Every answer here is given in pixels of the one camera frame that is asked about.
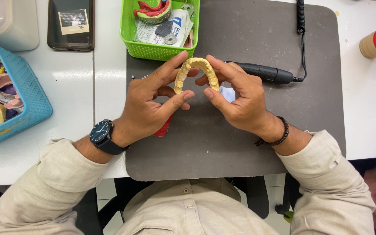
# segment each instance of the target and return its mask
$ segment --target floor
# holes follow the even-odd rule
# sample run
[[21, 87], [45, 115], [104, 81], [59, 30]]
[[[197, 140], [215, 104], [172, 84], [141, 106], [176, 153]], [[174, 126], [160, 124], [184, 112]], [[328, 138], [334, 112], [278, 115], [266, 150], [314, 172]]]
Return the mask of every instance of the floor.
[[[269, 215], [265, 221], [272, 226], [280, 235], [290, 234], [290, 224], [286, 222], [282, 215], [275, 212], [274, 207], [282, 203], [284, 193], [285, 174], [266, 175], [265, 184], [267, 186], [269, 198]], [[0, 186], [0, 190], [5, 192], [9, 186]], [[242, 196], [242, 204], [247, 206], [246, 194], [239, 190]], [[114, 196], [116, 196], [113, 179], [103, 179], [97, 186], [97, 204], [98, 210], [106, 205]], [[116, 213], [110, 222], [104, 228], [104, 235], [113, 235], [123, 225], [120, 213]]]

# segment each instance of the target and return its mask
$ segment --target white table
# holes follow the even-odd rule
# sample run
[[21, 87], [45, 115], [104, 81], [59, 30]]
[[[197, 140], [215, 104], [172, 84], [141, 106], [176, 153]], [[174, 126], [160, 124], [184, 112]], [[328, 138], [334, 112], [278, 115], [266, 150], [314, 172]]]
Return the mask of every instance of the white table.
[[[364, 36], [376, 30], [376, 1], [305, 2], [323, 5], [339, 13], [347, 159], [374, 158], [376, 59], [363, 57], [358, 45]], [[77, 140], [86, 135], [94, 123], [119, 117], [124, 108], [126, 48], [118, 32], [121, 1], [96, 1], [96, 46], [92, 53], [55, 52], [46, 45], [47, 6], [47, 2], [37, 1], [39, 46], [18, 54], [29, 62], [39, 78], [54, 112], [48, 120], [18, 134], [16, 139], [20, 141], [11, 138], [0, 143], [0, 185], [12, 184], [35, 164], [39, 149], [49, 139]], [[112, 16], [116, 27], [111, 26]], [[76, 59], [79, 59], [79, 64], [71, 63]], [[126, 176], [125, 155], [122, 154], [111, 161], [104, 177]]]

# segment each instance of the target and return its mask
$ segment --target wristwatch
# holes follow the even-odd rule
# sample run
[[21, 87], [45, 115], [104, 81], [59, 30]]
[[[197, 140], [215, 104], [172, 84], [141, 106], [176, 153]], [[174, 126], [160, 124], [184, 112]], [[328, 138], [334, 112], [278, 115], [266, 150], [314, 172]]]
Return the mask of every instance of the wristwatch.
[[130, 146], [120, 147], [111, 141], [111, 134], [114, 125], [110, 120], [104, 119], [92, 128], [89, 139], [94, 146], [108, 154], [119, 155]]

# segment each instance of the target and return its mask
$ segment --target plastic basket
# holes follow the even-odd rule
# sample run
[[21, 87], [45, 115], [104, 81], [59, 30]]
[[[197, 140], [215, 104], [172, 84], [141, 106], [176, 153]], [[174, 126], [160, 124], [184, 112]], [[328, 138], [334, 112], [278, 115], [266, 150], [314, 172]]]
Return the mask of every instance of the plastic basket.
[[47, 119], [53, 112], [43, 89], [23, 57], [0, 47], [0, 60], [24, 103], [24, 111], [0, 124], [0, 142]]
[[[154, 0], [145, 1], [151, 6]], [[178, 55], [181, 51], [188, 51], [188, 58], [194, 55], [195, 47], [198, 42], [198, 22], [200, 19], [200, 0], [187, 0], [187, 3], [194, 6], [194, 13], [191, 16], [191, 21], [194, 23], [192, 29], [194, 31], [194, 42], [192, 48], [182, 48], [169, 45], [155, 45], [141, 42], [133, 42], [133, 37], [136, 35], [137, 27], [134, 23], [133, 10], [138, 9], [137, 0], [123, 0], [121, 7], [121, 21], [120, 21], [120, 37], [129, 51], [129, 54], [136, 58], [168, 61], [173, 56]], [[185, 0], [172, 0], [172, 9], [181, 8]]]

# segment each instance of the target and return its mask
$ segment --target hand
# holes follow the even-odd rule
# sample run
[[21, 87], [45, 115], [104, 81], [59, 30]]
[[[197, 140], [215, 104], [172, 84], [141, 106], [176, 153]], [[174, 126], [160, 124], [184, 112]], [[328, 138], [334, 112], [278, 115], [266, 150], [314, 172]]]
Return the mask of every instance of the hand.
[[[126, 147], [144, 137], [153, 135], [168, 118], [178, 109], [190, 109], [185, 103], [194, 97], [190, 90], [176, 94], [168, 84], [175, 81], [179, 69], [175, 69], [188, 57], [183, 51], [165, 62], [145, 79], [135, 79], [130, 82], [123, 115], [113, 121], [115, 125], [112, 141], [120, 147]], [[188, 77], [194, 77], [199, 69], [191, 69]], [[154, 102], [158, 96], [167, 96], [164, 104]]]
[[[205, 88], [205, 96], [218, 108], [226, 120], [234, 127], [252, 132], [266, 142], [278, 141], [284, 133], [282, 121], [265, 109], [265, 96], [262, 80], [247, 74], [237, 64], [224, 63], [210, 55], [206, 58], [216, 69], [220, 82], [229, 82], [235, 91], [236, 100], [229, 103], [219, 92]], [[208, 82], [206, 75], [195, 83], [203, 86]]]

